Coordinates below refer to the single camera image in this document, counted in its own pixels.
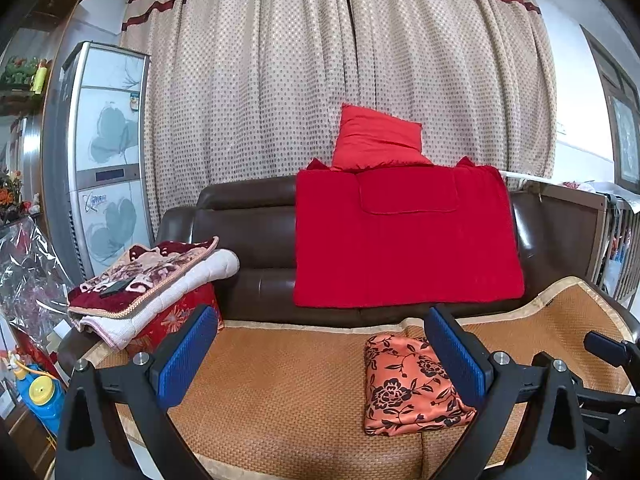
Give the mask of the red pillow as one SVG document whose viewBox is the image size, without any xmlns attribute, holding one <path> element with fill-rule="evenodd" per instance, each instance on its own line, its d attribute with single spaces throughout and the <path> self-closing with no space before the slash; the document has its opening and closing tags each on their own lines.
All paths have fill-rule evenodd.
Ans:
<svg viewBox="0 0 640 480">
<path fill-rule="evenodd" d="M 370 108 L 343 104 L 333 170 L 356 172 L 397 166 L 430 166 L 422 154 L 422 126 Z"/>
</svg>

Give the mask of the orange floral garment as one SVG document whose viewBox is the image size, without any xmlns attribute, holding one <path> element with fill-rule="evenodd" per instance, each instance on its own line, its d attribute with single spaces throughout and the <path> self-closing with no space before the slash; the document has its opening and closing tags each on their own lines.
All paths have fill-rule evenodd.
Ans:
<svg viewBox="0 0 640 480">
<path fill-rule="evenodd" d="M 364 366 L 363 430 L 368 436 L 465 426 L 475 416 L 426 338 L 375 335 L 364 346 Z"/>
</svg>

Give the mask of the red snack gift box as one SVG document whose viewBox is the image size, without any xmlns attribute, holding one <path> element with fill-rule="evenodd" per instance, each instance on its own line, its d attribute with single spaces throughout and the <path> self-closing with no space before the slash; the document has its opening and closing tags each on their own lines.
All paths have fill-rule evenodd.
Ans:
<svg viewBox="0 0 640 480">
<path fill-rule="evenodd" d="M 185 294 L 167 309 L 160 312 L 145 328 L 137 334 L 125 351 L 132 358 L 139 352 L 153 353 L 163 340 L 171 334 L 177 333 L 183 324 L 190 318 L 193 311 L 206 304 L 214 310 L 217 318 L 217 330 L 224 329 L 214 285 L 207 283 Z"/>
</svg>

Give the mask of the clear plastic wrapped item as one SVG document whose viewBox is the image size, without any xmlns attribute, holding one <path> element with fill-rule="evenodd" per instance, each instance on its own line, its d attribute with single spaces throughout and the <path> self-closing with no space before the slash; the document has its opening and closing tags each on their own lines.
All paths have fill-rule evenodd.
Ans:
<svg viewBox="0 0 640 480">
<path fill-rule="evenodd" d="M 40 350 L 67 318 L 73 283 L 32 218 L 1 228 L 1 314 Z"/>
</svg>

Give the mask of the beige dotted curtain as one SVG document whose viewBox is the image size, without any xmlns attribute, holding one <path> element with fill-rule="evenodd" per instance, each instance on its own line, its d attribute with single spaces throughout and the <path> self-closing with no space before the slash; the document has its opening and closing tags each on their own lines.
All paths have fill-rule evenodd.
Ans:
<svg viewBox="0 0 640 480">
<path fill-rule="evenodd" d="M 151 60 L 153 223 L 211 184 L 328 162 L 345 104 L 417 122 L 436 164 L 552 174 L 555 76 L 535 0 L 127 0 L 120 43 Z"/>
</svg>

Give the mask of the flower decoration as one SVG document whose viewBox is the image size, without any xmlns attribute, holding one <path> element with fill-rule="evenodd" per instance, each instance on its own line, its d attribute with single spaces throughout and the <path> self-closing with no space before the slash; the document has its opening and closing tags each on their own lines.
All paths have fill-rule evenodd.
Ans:
<svg viewBox="0 0 640 480">
<path fill-rule="evenodd" d="M 0 221 L 2 226 L 28 215 L 29 202 L 22 199 L 22 175 L 19 171 L 1 170 Z"/>
</svg>

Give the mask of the blue and yellow toy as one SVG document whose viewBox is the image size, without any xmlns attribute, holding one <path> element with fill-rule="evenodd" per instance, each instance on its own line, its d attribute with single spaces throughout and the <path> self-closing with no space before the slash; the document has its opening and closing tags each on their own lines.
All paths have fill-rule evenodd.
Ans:
<svg viewBox="0 0 640 480">
<path fill-rule="evenodd" d="M 64 410 L 65 392 L 58 378 L 40 370 L 37 365 L 25 364 L 15 353 L 10 355 L 10 370 L 16 388 L 29 411 L 50 434 L 58 436 Z"/>
</svg>

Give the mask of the woven rattan seat mat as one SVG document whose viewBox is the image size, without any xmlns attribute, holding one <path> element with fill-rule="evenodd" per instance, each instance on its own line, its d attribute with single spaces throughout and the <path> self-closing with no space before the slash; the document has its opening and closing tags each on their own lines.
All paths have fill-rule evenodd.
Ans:
<svg viewBox="0 0 640 480">
<path fill-rule="evenodd" d="M 585 350 L 584 338 L 596 330 L 635 340 L 638 321 L 574 276 L 523 307 L 467 316 L 461 325 L 516 362 L 547 352 L 589 388 L 630 389 L 622 370 Z M 216 479 L 425 479 L 462 429 L 363 431 L 364 345 L 372 335 L 369 327 L 227 322 L 170 419 Z"/>
</svg>

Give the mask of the dark brown leather sofa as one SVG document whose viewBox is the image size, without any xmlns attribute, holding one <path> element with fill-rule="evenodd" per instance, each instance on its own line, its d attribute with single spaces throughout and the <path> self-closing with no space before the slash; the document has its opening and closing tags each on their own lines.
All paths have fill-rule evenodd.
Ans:
<svg viewBox="0 0 640 480">
<path fill-rule="evenodd" d="M 220 247 L 238 256 L 238 273 L 214 283 L 227 321 L 360 328 L 424 315 L 433 304 L 360 309 L 296 306 L 296 177 L 208 186 L 195 205 L 164 213 L 158 237 L 163 242 L 198 243 L 218 236 Z M 511 312 L 529 303 L 524 294 L 489 304 L 440 304 L 458 318 L 466 318 Z"/>
</svg>

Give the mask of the brown wooden crib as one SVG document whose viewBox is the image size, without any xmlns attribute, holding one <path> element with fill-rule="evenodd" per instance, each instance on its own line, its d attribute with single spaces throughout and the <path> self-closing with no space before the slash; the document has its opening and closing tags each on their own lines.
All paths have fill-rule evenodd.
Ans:
<svg viewBox="0 0 640 480">
<path fill-rule="evenodd" d="M 639 287 L 639 215 L 628 204 L 533 180 L 510 178 L 508 188 L 526 299 L 576 276 L 631 306 Z"/>
</svg>

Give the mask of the red blanket on sofa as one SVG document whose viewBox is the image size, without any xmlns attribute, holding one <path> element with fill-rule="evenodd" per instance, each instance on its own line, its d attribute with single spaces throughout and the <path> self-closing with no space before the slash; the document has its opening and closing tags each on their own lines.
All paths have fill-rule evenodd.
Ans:
<svg viewBox="0 0 640 480">
<path fill-rule="evenodd" d="M 525 280 L 509 192 L 491 166 L 405 166 L 296 177 L 296 278 L 304 308 L 489 304 Z"/>
</svg>

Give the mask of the window with dark frame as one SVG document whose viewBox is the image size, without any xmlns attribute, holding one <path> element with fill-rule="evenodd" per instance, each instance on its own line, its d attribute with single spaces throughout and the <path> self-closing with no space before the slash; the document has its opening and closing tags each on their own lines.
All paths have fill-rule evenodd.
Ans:
<svg viewBox="0 0 640 480">
<path fill-rule="evenodd" d="M 614 182 L 639 193 L 639 93 L 637 86 L 599 40 L 582 28 L 597 66 L 610 123 Z"/>
</svg>

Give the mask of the black remote control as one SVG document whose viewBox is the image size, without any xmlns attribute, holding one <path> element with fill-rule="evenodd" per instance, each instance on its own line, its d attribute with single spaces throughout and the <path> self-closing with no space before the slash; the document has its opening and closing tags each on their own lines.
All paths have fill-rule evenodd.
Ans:
<svg viewBox="0 0 640 480">
<path fill-rule="evenodd" d="M 100 297 L 106 298 L 118 294 L 119 292 L 123 292 L 133 280 L 133 278 L 128 278 L 128 280 L 120 280 L 114 283 L 109 288 L 102 290 L 102 292 L 100 292 Z"/>
</svg>

